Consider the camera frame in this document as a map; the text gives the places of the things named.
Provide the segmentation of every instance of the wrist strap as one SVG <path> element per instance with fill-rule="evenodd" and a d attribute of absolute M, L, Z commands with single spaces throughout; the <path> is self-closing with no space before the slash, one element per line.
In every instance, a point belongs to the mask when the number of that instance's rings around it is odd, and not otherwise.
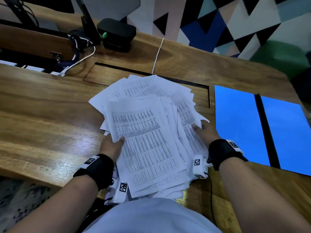
<path fill-rule="evenodd" d="M 231 140 L 218 139 L 213 141 L 208 149 L 208 161 L 214 166 L 215 171 L 219 170 L 220 164 L 231 157 L 237 157 L 248 161 L 243 156 L 243 151 Z"/>
<path fill-rule="evenodd" d="M 101 190 L 111 185 L 113 170 L 112 159 L 105 154 L 98 154 L 82 164 L 73 177 L 88 175 L 96 182 L 98 190 Z"/>

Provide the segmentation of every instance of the white cable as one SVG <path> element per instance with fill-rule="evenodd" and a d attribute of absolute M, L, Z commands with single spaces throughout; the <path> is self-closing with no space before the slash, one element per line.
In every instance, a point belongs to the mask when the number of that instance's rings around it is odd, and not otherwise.
<path fill-rule="evenodd" d="M 160 49 L 161 49 L 161 46 L 162 46 L 163 41 L 164 41 L 164 38 L 162 39 L 162 42 L 161 42 L 161 45 L 160 45 L 160 47 L 159 47 L 158 53 L 156 54 L 156 57 L 155 57 L 155 63 L 153 64 L 153 68 L 152 68 L 152 72 L 151 72 L 151 74 L 153 74 L 153 70 L 155 69 L 155 66 L 156 66 L 156 60 L 157 60 L 157 58 L 158 58 L 158 54 L 159 54 L 159 52 L 160 52 Z"/>
<path fill-rule="evenodd" d="M 88 39 L 85 39 L 85 38 L 81 38 L 81 39 L 86 40 L 88 43 L 93 44 L 93 43 L 92 43 L 90 40 L 88 40 Z M 73 65 L 71 65 L 71 66 L 69 66 L 69 67 L 66 67 L 63 71 L 61 71 L 61 72 L 59 73 L 59 75 L 63 77 L 63 76 L 67 73 L 67 71 L 68 71 L 69 69 L 71 69 L 72 67 L 78 65 L 79 63 L 81 63 L 81 62 L 84 61 L 85 59 L 90 58 L 92 55 L 94 55 L 95 52 L 96 52 L 96 48 L 95 48 L 95 46 L 93 46 L 93 47 L 94 47 L 94 51 L 93 51 L 92 54 L 90 54 L 90 55 L 84 57 L 83 59 L 79 60 L 78 62 L 74 63 Z"/>

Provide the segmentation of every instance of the green object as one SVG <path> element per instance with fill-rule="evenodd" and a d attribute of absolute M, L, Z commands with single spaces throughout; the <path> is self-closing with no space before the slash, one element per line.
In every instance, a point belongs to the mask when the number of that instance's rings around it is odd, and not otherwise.
<path fill-rule="evenodd" d="M 267 41 L 250 61 L 271 66 L 285 73 L 289 80 L 310 67 L 305 53 L 298 46 L 277 41 Z"/>
<path fill-rule="evenodd" d="M 105 39 L 107 37 L 107 35 L 108 35 L 107 32 L 104 32 L 102 35 L 103 39 Z"/>

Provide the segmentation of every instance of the geometric wall pattern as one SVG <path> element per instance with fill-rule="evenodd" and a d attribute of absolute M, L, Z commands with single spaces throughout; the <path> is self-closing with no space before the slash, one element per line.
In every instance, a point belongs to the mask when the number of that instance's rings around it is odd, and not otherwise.
<path fill-rule="evenodd" d="M 138 31 L 249 60 L 267 40 L 311 50 L 311 0 L 141 0 Z"/>

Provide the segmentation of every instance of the paper stack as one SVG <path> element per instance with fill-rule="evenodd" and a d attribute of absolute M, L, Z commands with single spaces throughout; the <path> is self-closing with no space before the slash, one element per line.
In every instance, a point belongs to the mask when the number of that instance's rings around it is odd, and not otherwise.
<path fill-rule="evenodd" d="M 105 117 L 105 134 L 114 142 L 125 137 L 114 175 L 131 198 L 182 198 L 196 178 L 193 157 L 208 150 L 191 125 L 207 119 L 195 111 L 190 91 L 157 75 L 130 75 L 89 101 Z"/>

